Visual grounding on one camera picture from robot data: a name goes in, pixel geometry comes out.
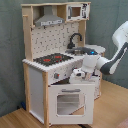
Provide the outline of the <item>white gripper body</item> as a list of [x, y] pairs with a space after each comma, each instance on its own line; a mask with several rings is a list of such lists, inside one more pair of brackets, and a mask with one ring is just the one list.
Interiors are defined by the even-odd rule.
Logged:
[[81, 68], [79, 69], [74, 69], [70, 79], [69, 79], [69, 83], [70, 84], [83, 84], [86, 83], [87, 81], [89, 81], [91, 79], [92, 74], [89, 72], [84, 72]]

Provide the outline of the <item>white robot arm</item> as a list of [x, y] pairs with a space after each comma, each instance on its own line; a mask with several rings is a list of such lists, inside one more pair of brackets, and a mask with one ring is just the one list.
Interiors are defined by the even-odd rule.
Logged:
[[115, 30], [112, 35], [112, 42], [117, 49], [110, 58], [99, 54], [86, 54], [82, 66], [73, 70], [70, 76], [70, 82], [76, 84], [89, 81], [92, 79], [94, 70], [98, 70], [104, 75], [115, 73], [119, 63], [128, 51], [128, 21], [122, 23]]

